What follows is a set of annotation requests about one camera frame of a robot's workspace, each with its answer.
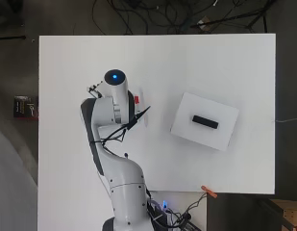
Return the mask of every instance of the black cable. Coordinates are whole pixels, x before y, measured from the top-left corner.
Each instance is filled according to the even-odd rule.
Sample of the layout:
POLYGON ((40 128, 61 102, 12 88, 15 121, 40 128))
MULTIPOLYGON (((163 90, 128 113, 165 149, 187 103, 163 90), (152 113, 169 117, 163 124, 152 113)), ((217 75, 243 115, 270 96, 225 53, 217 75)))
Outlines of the black cable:
POLYGON ((123 21, 123 23, 126 25, 126 27, 128 28, 128 30, 132 33, 132 30, 129 27, 129 23, 126 22, 126 20, 123 18, 123 16, 121 15, 121 13, 116 9, 115 5, 113 4, 113 0, 107 0, 107 2, 109 3, 109 5, 111 6, 111 8, 119 15, 119 17, 121 18, 121 20, 123 21))
POLYGON ((160 221, 158 221, 159 218, 155 218, 149 211, 148 214, 150 216, 150 218, 153 220, 153 222, 155 222, 158 226, 165 228, 165 229, 169 229, 169 228, 180 228, 182 226, 182 224, 184 223, 185 220, 183 220, 180 224, 178 225, 168 225, 168 224, 164 224, 160 221))
POLYGON ((119 11, 119 12, 127 12, 127 13, 135 13, 144 23, 145 23, 145 34, 148 35, 148 23, 145 20, 145 18, 140 15, 139 13, 133 11, 133 10, 124 10, 124 9, 119 9, 116 6, 113 6, 115 10, 119 11))
POLYGON ((127 131, 126 129, 123 130, 122 133, 120 135, 116 136, 116 137, 109 138, 109 139, 108 138, 100 138, 100 141, 93 141, 93 142, 104 142, 104 141, 120 141, 120 142, 123 142, 123 139, 125 137, 126 131, 127 131))
POLYGON ((208 6, 206 6, 204 9, 202 9, 202 10, 194 13, 193 16, 194 15, 197 15, 198 13, 202 13, 202 12, 206 11, 207 9, 211 8, 214 5, 214 2, 215 2, 215 0, 212 0, 211 4, 209 4, 208 6))
MULTIPOLYGON (((124 10, 127 10, 127 8, 125 7, 125 4, 123 3, 123 1, 122 1, 122 0, 119 0, 119 1, 120 1, 121 5, 122 5, 123 9, 124 9, 124 10)), ((133 34, 133 32, 132 32, 131 29, 130 29, 129 22, 130 22, 130 16, 129 16, 129 13, 127 12, 127 24, 128 24, 128 26, 126 26, 126 32, 125 32, 125 35, 129 35, 129 34, 128 34, 128 31, 130 31, 130 34, 131 34, 131 35, 133 34)))
MULTIPOLYGON (((223 16, 222 20, 224 20, 233 10, 235 9, 235 5, 223 16)), ((222 24, 222 22, 215 25, 211 30, 209 30, 210 33, 216 30, 217 27, 219 27, 222 24)))
POLYGON ((185 213, 188 213, 188 211, 190 211, 191 209, 194 209, 194 208, 198 207, 200 201, 201 201, 203 198, 206 198, 206 197, 207 197, 207 193, 205 192, 204 194, 202 194, 202 196, 201 196, 197 201, 195 201, 194 203, 191 203, 191 204, 187 207, 185 213))
POLYGON ((93 16, 93 13, 94 13, 94 6, 96 5, 98 0, 94 0, 93 4, 92 4, 92 9, 91 9, 91 18, 92 18, 92 21, 94 23, 94 25, 99 29, 99 31, 103 34, 103 35, 106 35, 102 30, 101 28, 99 27, 99 25, 97 24, 97 22, 94 20, 94 16, 93 16))

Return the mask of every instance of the white tabletop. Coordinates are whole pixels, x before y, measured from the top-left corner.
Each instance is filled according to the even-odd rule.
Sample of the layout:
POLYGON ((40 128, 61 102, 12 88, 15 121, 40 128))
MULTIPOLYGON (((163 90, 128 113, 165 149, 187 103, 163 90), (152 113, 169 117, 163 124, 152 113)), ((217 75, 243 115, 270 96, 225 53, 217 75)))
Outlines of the white tabletop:
MULTIPOLYGON (((86 208, 87 220, 97 216, 100 225, 112 213, 80 105, 87 86, 113 68, 126 73, 131 90, 142 88, 152 106, 147 127, 135 126, 111 146, 141 165, 150 190, 195 192, 206 185, 216 192, 274 192, 274 35, 41 37, 39 58, 38 211, 57 228, 86 208), (170 134, 186 91, 239 109, 226 152, 170 134), (55 203, 62 206, 57 212, 55 203), (60 221, 58 213, 66 213, 60 221)), ((82 229, 78 224, 72 230, 82 229)))

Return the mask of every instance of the floor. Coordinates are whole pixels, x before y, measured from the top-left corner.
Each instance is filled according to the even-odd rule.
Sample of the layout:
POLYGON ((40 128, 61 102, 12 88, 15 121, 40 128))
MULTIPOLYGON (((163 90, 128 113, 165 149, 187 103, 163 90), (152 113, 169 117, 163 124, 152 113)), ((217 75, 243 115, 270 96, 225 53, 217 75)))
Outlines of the floor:
MULTIPOLYGON (((149 6, 155 6, 163 1, 144 2, 149 6)), ((200 0, 195 10, 203 9, 210 2, 212 1, 200 0)), ((231 15, 251 11, 262 6, 264 2, 264 0, 248 0, 231 15)), ((7 29, 0 27, 0 36, 21 34, 27 36, 25 40, 0 41, 0 130, 12 142, 36 181, 37 122, 19 121, 12 117, 13 97, 38 94, 38 36, 101 35, 91 19, 92 4, 93 0, 26 0, 22 12, 25 25, 10 26, 7 29)), ((216 7, 199 13, 192 22, 196 23, 204 15, 211 19, 222 18, 232 7, 232 0, 219 0, 216 7)), ((126 33, 125 25, 107 1, 96 2, 94 17, 107 35, 126 33)), ((164 17, 157 13, 152 14, 152 17, 159 24, 166 23, 164 17)), ((242 19, 238 23, 246 23, 249 20, 242 19)), ((277 35, 276 117, 278 120, 294 118, 297 117, 297 0, 278 0, 268 13, 267 24, 269 32, 277 35)), ((144 25, 138 16, 130 13, 130 27, 135 35, 145 34, 144 25)), ((197 30, 187 28, 186 26, 184 33, 198 34, 197 30)), ((263 32, 261 20, 254 26, 254 31, 263 32)), ((229 25, 219 25, 213 33, 249 32, 229 25)), ((149 23, 149 34, 165 35, 167 28, 149 23)), ((276 125, 275 193, 275 196, 281 199, 297 200, 297 121, 276 125)), ((208 228, 209 230, 276 230, 267 221, 268 219, 265 219, 266 223, 263 219, 256 219, 262 222, 254 222, 250 212, 252 214, 256 212, 258 218, 263 216, 246 198, 234 194, 221 194, 217 201, 209 199, 208 228)))

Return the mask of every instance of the blue led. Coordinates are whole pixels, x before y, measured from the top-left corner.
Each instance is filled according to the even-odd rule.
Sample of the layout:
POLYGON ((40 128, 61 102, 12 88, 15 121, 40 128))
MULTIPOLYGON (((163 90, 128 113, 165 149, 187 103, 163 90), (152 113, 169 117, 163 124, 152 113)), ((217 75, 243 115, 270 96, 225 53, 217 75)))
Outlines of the blue led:
POLYGON ((163 201, 163 209, 167 209, 167 201, 166 200, 163 201))

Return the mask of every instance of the cable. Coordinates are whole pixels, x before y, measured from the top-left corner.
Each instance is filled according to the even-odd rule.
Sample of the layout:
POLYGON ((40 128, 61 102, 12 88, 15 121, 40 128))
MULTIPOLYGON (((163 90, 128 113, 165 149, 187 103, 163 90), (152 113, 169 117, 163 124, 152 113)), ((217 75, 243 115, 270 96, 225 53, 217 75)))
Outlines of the cable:
POLYGON ((116 136, 116 137, 113 137, 113 138, 106 138, 106 139, 104 139, 104 138, 101 138, 100 139, 100 141, 93 141, 93 142, 104 142, 104 141, 120 141, 120 142, 123 142, 123 139, 124 139, 124 137, 125 137, 125 134, 126 134, 126 129, 124 129, 123 131, 122 131, 122 133, 120 134, 120 135, 118 135, 118 136, 116 136))
POLYGON ((119 9, 116 6, 112 6, 112 7, 119 12, 135 13, 145 23, 145 34, 148 35, 148 23, 142 15, 140 15, 139 13, 137 13, 133 10, 119 9))
POLYGON ((199 12, 194 13, 193 16, 194 16, 194 15, 197 15, 198 13, 202 13, 202 12, 206 11, 206 10, 209 9, 210 7, 213 7, 214 2, 215 2, 215 0, 212 0, 211 4, 209 4, 208 6, 206 6, 204 9, 200 10, 199 12))
POLYGON ((94 13, 94 6, 96 5, 98 0, 94 0, 93 4, 92 4, 92 9, 91 9, 91 18, 92 18, 92 21, 94 23, 94 25, 99 29, 99 31, 105 36, 106 34, 101 30, 101 28, 98 26, 98 24, 96 23, 96 21, 94 20, 94 16, 93 16, 93 13, 94 13))
POLYGON ((204 194, 202 194, 202 196, 201 196, 197 201, 195 201, 194 203, 190 204, 190 205, 187 207, 185 213, 188 213, 188 211, 190 211, 191 209, 194 209, 194 208, 198 207, 200 201, 201 201, 203 198, 206 198, 206 197, 207 197, 207 193, 205 192, 204 194))
POLYGON ((185 221, 185 220, 183 220, 183 221, 182 221, 180 224, 178 224, 178 225, 168 225, 168 224, 164 224, 164 223, 158 221, 159 218, 155 218, 155 217, 150 213, 150 211, 148 211, 148 214, 149 214, 150 218, 153 220, 153 222, 155 222, 158 226, 160 226, 160 227, 162 227, 162 228, 165 228, 165 229, 168 229, 168 228, 180 228, 181 225, 183 224, 183 221, 185 221))
POLYGON ((107 2, 109 3, 109 5, 111 6, 111 8, 119 15, 119 17, 121 18, 121 20, 123 21, 123 23, 126 25, 127 29, 130 31, 131 34, 133 34, 132 30, 129 27, 129 23, 126 22, 126 20, 123 18, 123 16, 121 15, 121 13, 116 9, 115 5, 113 4, 113 0, 107 0, 107 2))
MULTIPOLYGON (((125 4, 123 3, 123 1, 122 1, 122 0, 119 0, 119 1, 120 1, 121 5, 122 5, 123 9, 124 9, 124 10, 127 10, 127 8, 125 7, 125 4)), ((127 12, 127 24, 128 24, 128 26, 126 26, 126 32, 125 32, 125 35, 129 35, 129 34, 128 34, 128 30, 130 31, 130 34, 131 34, 131 35, 133 34, 133 32, 132 32, 131 29, 130 29, 129 22, 130 22, 130 16, 129 16, 129 13, 127 12)))
POLYGON ((279 123, 292 122, 292 121, 297 121, 297 117, 291 118, 291 119, 285 119, 285 120, 275 120, 275 122, 279 122, 279 123))

